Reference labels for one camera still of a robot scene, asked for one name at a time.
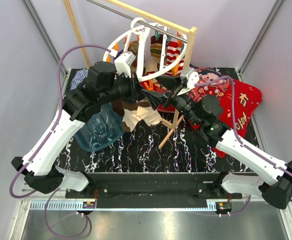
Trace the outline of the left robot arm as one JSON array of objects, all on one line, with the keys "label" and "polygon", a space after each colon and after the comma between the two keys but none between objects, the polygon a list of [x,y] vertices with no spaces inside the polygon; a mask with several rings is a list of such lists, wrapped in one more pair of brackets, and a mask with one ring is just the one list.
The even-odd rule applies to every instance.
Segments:
[{"label": "left robot arm", "polygon": [[87,174],[57,167],[54,162],[68,141],[103,105],[122,99],[135,100],[137,82],[131,65],[124,60],[99,61],[91,66],[87,77],[65,95],[62,108],[36,145],[24,157],[12,160],[27,185],[43,194],[61,188],[75,190],[83,198],[90,197],[94,186]]}]

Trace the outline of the blue striped cloth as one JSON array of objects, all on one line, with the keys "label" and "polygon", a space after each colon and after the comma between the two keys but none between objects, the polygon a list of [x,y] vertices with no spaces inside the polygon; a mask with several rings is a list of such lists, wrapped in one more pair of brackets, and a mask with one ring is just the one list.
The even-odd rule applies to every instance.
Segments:
[{"label": "blue striped cloth", "polygon": [[87,76],[88,76],[88,69],[78,70],[70,82],[70,90],[76,89],[78,85],[82,83],[82,81],[85,78],[87,78]]}]

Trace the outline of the brown beige striped sock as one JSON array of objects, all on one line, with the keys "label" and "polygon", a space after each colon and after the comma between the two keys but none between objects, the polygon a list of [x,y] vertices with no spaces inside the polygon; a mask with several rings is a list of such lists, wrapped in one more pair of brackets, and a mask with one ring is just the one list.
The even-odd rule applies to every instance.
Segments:
[{"label": "brown beige striped sock", "polygon": [[162,43],[163,43],[163,34],[160,34],[159,38],[156,39],[156,36],[153,35],[150,38],[150,55],[152,59],[160,65],[161,56],[162,56]]}]

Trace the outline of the metal hanging rod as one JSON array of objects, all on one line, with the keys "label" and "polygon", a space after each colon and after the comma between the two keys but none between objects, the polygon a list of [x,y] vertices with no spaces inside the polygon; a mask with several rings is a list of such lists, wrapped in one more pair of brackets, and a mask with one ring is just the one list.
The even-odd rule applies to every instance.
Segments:
[{"label": "metal hanging rod", "polygon": [[[98,6],[100,8],[103,8],[107,11],[110,11],[118,16],[121,16],[125,19],[131,20],[133,22],[132,29],[136,29],[135,24],[139,23],[145,27],[148,27],[150,29],[153,29],[157,32],[160,32],[162,34],[165,34],[167,36],[170,36],[172,38],[175,38],[179,41],[182,41],[183,43],[188,43],[188,35],[190,33],[190,30],[186,27],[180,26],[176,23],[173,23],[171,21],[168,21],[166,19],[163,19],[161,17],[158,17],[156,15],[150,14],[144,10],[138,9],[134,6],[128,5],[127,3],[123,3],[118,0],[106,0],[107,3],[111,4],[112,6],[119,7],[122,10],[126,10],[130,13],[133,13],[136,15],[136,17],[132,17],[130,15],[127,15],[123,12],[120,12],[119,10],[116,10],[114,8],[111,8],[110,6],[106,6],[102,3],[99,3],[96,0],[88,0],[87,2]],[[172,34],[168,32],[167,30],[163,30],[163,27],[167,27],[169,30],[174,30],[176,33],[183,34],[184,36],[178,36],[177,34]]]}]

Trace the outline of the blue plastic basket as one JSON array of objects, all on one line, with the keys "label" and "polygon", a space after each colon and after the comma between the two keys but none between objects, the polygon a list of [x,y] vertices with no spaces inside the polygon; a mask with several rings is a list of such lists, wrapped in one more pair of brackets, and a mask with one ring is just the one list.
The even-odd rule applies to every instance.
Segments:
[{"label": "blue plastic basket", "polygon": [[103,105],[101,111],[93,115],[74,137],[82,149],[96,152],[113,144],[123,134],[122,118],[108,103]]}]

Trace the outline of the orange clothes peg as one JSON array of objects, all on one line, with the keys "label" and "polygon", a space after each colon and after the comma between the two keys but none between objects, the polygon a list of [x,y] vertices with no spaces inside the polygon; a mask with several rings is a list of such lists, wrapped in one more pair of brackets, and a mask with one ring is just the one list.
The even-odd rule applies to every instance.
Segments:
[{"label": "orange clothes peg", "polygon": [[142,81],[141,85],[144,89],[148,90],[148,91],[154,91],[154,85],[153,85],[153,81],[152,80],[147,80],[147,81]]}]

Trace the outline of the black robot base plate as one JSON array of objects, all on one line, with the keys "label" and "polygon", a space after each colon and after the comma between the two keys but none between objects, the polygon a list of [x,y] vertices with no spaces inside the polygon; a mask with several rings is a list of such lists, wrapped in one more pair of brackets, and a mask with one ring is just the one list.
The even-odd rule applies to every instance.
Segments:
[{"label": "black robot base plate", "polygon": [[90,195],[67,190],[67,199],[97,198],[99,211],[214,210],[213,202],[241,200],[220,189],[219,173],[90,173]]}]

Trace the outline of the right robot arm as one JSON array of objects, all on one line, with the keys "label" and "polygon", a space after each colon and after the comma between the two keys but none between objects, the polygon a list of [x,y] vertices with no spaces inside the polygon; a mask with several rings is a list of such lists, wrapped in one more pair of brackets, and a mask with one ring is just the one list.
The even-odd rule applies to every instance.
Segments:
[{"label": "right robot arm", "polygon": [[221,181],[213,185],[213,194],[224,198],[228,194],[242,193],[263,198],[268,204],[284,210],[292,202],[292,161],[286,162],[262,151],[238,135],[219,117],[223,112],[215,95],[206,95],[194,101],[188,92],[198,83],[198,77],[162,77],[168,81],[168,90],[158,93],[142,90],[152,108],[172,105],[192,124],[197,125],[198,136],[211,147],[234,157],[256,173],[255,177],[222,175]]}]

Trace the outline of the red white striped sock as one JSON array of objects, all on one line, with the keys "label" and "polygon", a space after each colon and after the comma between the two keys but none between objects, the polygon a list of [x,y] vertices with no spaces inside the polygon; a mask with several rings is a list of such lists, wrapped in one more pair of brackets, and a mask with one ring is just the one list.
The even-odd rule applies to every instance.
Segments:
[{"label": "red white striped sock", "polygon": [[[180,41],[170,40],[166,45],[166,65],[172,64],[180,57],[184,44]],[[182,73],[184,65],[184,58],[179,61],[171,70],[165,73],[166,76],[178,76]]]}]

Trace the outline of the white round sock hanger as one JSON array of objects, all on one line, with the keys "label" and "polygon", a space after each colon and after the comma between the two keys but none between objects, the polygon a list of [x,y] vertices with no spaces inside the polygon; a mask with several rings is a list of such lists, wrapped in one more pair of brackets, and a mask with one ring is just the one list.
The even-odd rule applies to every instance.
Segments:
[{"label": "white round sock hanger", "polygon": [[[146,40],[146,45],[145,45],[145,49],[144,49],[144,67],[143,67],[143,70],[142,70],[142,75],[143,76],[147,76],[147,75],[150,75],[150,74],[153,74],[155,72],[157,72],[159,70],[159,66],[160,65],[157,65],[157,63],[152,59],[151,55],[150,55],[150,38],[151,36],[155,35],[156,36],[156,39],[159,38],[160,36],[160,32],[157,32],[153,29],[150,30],[150,34],[148,35],[148,38]],[[127,51],[130,51],[130,45],[131,45],[131,42],[132,41],[136,41],[138,40],[138,36],[132,34],[131,35],[131,39],[130,39],[130,43],[129,43],[129,47],[128,47],[128,50]],[[166,42],[165,43],[162,43],[162,45],[164,46],[164,49],[165,49],[165,54],[166,54],[166,45],[167,43],[170,41],[170,40],[173,40],[173,41],[177,41],[177,39],[175,38],[172,38],[170,36],[167,36],[166,37]],[[122,54],[123,52],[126,52],[124,51],[124,45],[125,45],[125,40],[121,40],[118,42],[118,45],[116,45],[115,47],[117,48],[118,50],[118,54]],[[110,62],[110,59],[113,58],[113,61],[116,59],[116,57],[109,57],[108,60],[103,60],[104,62]],[[164,58],[164,66],[166,66],[166,57]],[[135,72],[137,77],[138,77],[138,74],[137,74],[137,68],[134,68],[134,67],[131,67],[131,73]]]}]

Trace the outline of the red cartoon blanket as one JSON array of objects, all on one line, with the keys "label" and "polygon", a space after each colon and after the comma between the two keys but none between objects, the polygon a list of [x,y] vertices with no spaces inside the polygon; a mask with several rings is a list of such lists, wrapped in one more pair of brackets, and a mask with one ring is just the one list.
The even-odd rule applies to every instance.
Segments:
[{"label": "red cartoon blanket", "polygon": [[[256,87],[219,75],[209,69],[195,69],[199,81],[195,88],[185,93],[199,103],[199,115],[203,122],[194,127],[200,140],[213,149],[224,152],[244,162],[255,162],[261,153],[255,146],[244,140],[246,126],[262,101],[261,91]],[[169,107],[168,100],[178,96],[166,90],[168,98],[160,106]]]}]

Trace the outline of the beige brown block sock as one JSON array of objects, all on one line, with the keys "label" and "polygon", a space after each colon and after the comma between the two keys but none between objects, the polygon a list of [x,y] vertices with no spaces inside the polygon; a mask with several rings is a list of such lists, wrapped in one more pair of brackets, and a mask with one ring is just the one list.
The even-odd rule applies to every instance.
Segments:
[{"label": "beige brown block sock", "polygon": [[157,110],[153,110],[147,100],[137,103],[136,117],[143,120],[149,127],[156,126],[161,123],[162,118]]}]

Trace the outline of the wooden clothes rack frame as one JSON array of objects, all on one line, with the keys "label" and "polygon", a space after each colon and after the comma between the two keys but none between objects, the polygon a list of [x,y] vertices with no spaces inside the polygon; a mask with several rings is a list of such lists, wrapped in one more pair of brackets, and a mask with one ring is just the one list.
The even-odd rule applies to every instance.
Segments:
[{"label": "wooden clothes rack frame", "polygon": [[[183,88],[179,92],[179,94],[185,94],[195,87],[195,84],[197,83],[197,80],[199,79],[199,77],[195,76],[193,71],[190,69],[189,64],[190,64],[190,59],[193,52],[193,45],[194,45],[196,32],[197,32],[196,27],[192,27],[191,29],[188,29],[186,27],[183,27],[181,25],[178,25],[176,23],[173,23],[171,21],[168,21],[159,16],[153,15],[151,13],[148,13],[144,10],[138,9],[134,6],[128,5],[118,0],[109,0],[108,3],[114,6],[117,6],[121,9],[127,10],[131,13],[134,13],[138,15],[138,17],[133,18],[120,11],[117,11],[101,3],[98,3],[94,0],[91,0],[90,3],[131,20],[130,30],[128,30],[127,32],[117,37],[109,45],[109,47],[106,48],[104,56],[103,56],[103,60],[108,60],[109,57],[113,57],[113,58],[115,57],[115,54],[118,53],[118,50],[115,46],[118,45],[118,42],[121,40],[125,40],[124,51],[127,51],[129,47],[131,35],[134,34],[138,36],[138,40],[139,40],[136,70],[137,70],[138,78],[140,79],[141,82],[148,81],[151,79],[158,79],[159,76],[165,74],[168,71],[172,71],[173,69],[177,67],[180,61],[183,61],[184,64],[183,64],[183,71],[182,71],[181,77],[185,77],[187,82],[186,82],[186,87]],[[161,62],[160,62],[159,70],[150,75],[143,76],[142,70],[144,67],[143,65],[144,49],[146,45],[146,40],[148,38],[148,35],[150,34],[151,29],[161,32],[163,34],[163,43],[166,42],[167,36],[171,36],[172,38],[175,38],[183,42],[184,48],[181,51],[180,55],[170,65],[164,66],[164,58],[167,55],[165,54],[164,46],[162,46],[161,55],[160,55]]]}]

